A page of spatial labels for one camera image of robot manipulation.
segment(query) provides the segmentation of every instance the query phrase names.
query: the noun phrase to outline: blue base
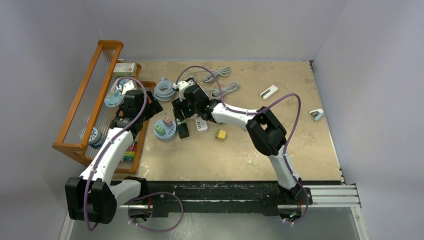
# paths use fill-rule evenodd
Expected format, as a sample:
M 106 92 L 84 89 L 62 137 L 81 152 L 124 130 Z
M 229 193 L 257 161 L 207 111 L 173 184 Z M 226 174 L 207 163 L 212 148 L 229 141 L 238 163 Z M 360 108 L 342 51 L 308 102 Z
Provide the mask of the blue base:
M 165 129 L 165 134 L 159 135 L 155 130 L 156 125 L 161 125 Z M 159 140 L 169 141 L 169 140 L 173 139 L 175 137 L 175 135 L 177 135 L 177 125 L 175 124 L 175 121 L 172 120 L 172 126 L 167 126 L 167 125 L 165 125 L 164 121 L 162 119 L 160 119 L 160 120 L 158 120 L 157 122 L 154 123 L 153 132 L 154 132 L 154 135 Z

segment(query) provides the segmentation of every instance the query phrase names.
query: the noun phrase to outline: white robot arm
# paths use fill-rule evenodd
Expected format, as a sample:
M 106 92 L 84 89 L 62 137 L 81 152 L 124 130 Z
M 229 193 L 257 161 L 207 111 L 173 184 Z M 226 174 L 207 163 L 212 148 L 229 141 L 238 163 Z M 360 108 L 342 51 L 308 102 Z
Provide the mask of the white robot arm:
M 226 104 L 227 108 L 231 108 L 233 110 L 237 110 L 237 111 L 241 111 L 241 112 L 247 112 L 247 113 L 253 113 L 253 112 L 257 112 L 257 110 L 248 110 L 248 109 L 244 109 L 244 108 L 240 108 L 240 107 L 235 107 L 235 106 L 231 106 Z M 254 115 L 247 115 L 247 114 L 241 114 L 241 113 L 235 113 L 232 111 L 229 111 L 226 107 L 224 107 L 224 105 L 222 103 L 218 103 L 212 111 L 212 117 L 213 119 L 217 122 L 217 123 L 223 123 L 223 124 L 231 124 L 231 125 L 235 125 L 243 130 L 247 130 L 246 126 L 248 125 L 248 121 L 252 120 L 254 118 Z M 278 184 L 287 189 L 290 190 L 292 189 L 295 185 L 296 185 L 296 180 L 294 179 L 294 177 L 296 177 L 296 179 L 298 179 L 299 177 L 297 175 L 292 176 L 292 174 L 290 173 L 285 160 L 283 158 L 283 150 L 284 150 L 284 145 L 282 145 L 279 149 L 278 149 L 278 153 L 277 154 L 271 154 L 268 156 L 269 161 L 272 164 L 272 167 L 275 170 L 275 173 L 277 175 L 277 179 L 278 179 Z M 290 158 L 288 155 L 286 155 L 286 159 L 292 169 L 293 172 L 294 171 L 294 167 L 290 161 Z
M 299 186 L 298 183 L 301 179 L 296 175 L 290 158 L 287 155 L 284 158 L 283 155 L 287 132 L 270 110 L 261 114 L 249 115 L 248 113 L 257 113 L 258 110 L 225 106 L 219 100 L 209 99 L 194 81 L 182 81 L 175 85 L 174 89 L 179 91 L 179 98 L 172 101 L 177 119 L 183 121 L 194 114 L 198 114 L 206 121 L 231 124 L 246 130 L 255 148 L 268 156 L 277 175 L 280 191 L 283 192 L 282 195 L 288 196 L 292 200 L 299 198 L 302 186 Z M 99 153 L 103 153 L 97 154 L 92 163 L 78 178 L 71 177 L 66 182 L 66 200 L 71 219 L 87 219 L 84 216 L 84 197 L 88 197 L 88 207 L 86 208 L 88 220 L 108 224 L 112 221 L 117 207 L 138 196 L 148 194 L 147 182 L 144 178 L 129 177 L 120 184 L 111 186 L 112 176 L 119 161 L 128 146 L 132 144 L 143 122 L 163 110 L 151 92 L 147 92 L 151 103 L 145 108 L 142 117 L 134 126 L 124 130 L 140 110 L 138 105 L 140 94 L 140 91 L 137 90 L 126 93 L 123 109 L 120 109 L 123 116 L 117 114 L 117 117 L 112 121 L 105 144 L 99 150 Z M 230 111 L 228 107 L 242 113 Z M 112 141 L 113 137 L 121 131 L 123 133 Z M 93 165 L 96 163 L 97 167 L 93 172 Z M 86 184 L 90 181 L 89 193 L 85 194 Z
M 224 105 L 219 100 L 209 99 L 191 78 L 174 84 L 173 88 L 179 92 L 179 98 L 172 101 L 177 119 L 183 121 L 197 114 L 205 121 L 231 124 L 247 130 L 256 149 L 268 156 L 277 175 L 278 184 L 286 190 L 299 192 L 299 188 L 294 189 L 299 177 L 289 156 L 285 156 L 287 164 L 283 156 L 286 130 L 271 110 L 257 114 L 258 110 Z

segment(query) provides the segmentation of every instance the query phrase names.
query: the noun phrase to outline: beige tabletop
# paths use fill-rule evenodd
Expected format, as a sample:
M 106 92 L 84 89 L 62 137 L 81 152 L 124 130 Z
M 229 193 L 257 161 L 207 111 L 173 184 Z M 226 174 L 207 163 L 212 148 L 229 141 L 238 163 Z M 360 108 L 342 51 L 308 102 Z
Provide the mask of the beige tabletop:
M 259 109 L 288 93 L 299 94 L 302 100 L 299 123 L 288 145 L 291 161 L 303 180 L 339 181 L 341 179 L 327 120 L 315 122 L 309 111 L 322 108 L 313 73 L 306 61 L 142 61 L 139 79 L 159 82 L 161 77 L 175 82 L 179 73 L 191 65 L 210 70 L 230 67 L 228 77 L 219 77 L 222 86 L 240 84 L 237 92 L 225 96 L 225 102 L 240 108 Z M 193 74 L 204 89 L 217 88 L 216 83 L 204 83 L 205 72 Z M 269 86 L 278 92 L 267 100 L 259 94 Z M 171 102 L 160 102 L 165 114 L 174 119 Z M 292 130 L 298 103 L 289 97 L 271 108 L 287 130 Z M 208 122 L 207 132 L 196 129 L 194 117 L 187 120 L 190 136 L 160 141 L 154 135 L 154 123 L 163 117 L 150 119 L 137 176 L 149 181 L 263 181 L 277 180 L 267 156 L 259 153 L 247 131 L 229 124 Z M 226 139 L 215 139 L 214 132 L 227 132 Z

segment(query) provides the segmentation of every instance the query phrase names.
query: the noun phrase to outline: white wall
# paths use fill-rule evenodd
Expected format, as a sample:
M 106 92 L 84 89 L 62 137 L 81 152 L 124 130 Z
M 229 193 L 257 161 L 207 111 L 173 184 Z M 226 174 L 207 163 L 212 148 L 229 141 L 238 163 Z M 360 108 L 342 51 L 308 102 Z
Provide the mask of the white wall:
M 82 167 L 52 143 L 99 40 L 86 16 L 79 0 L 1 2 L 1 239 L 59 237 Z
M 312 60 L 347 0 L 86 0 L 126 59 Z
M 350 0 L 314 62 L 373 240 L 424 236 L 424 1 Z

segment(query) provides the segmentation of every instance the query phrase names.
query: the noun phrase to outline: white box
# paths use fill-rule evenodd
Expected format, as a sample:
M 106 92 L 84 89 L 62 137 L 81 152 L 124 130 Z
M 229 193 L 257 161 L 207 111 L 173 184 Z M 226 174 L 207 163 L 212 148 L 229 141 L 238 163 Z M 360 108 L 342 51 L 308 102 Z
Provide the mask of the white box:
M 135 63 L 117 63 L 113 70 L 115 77 L 135 77 L 137 65 Z

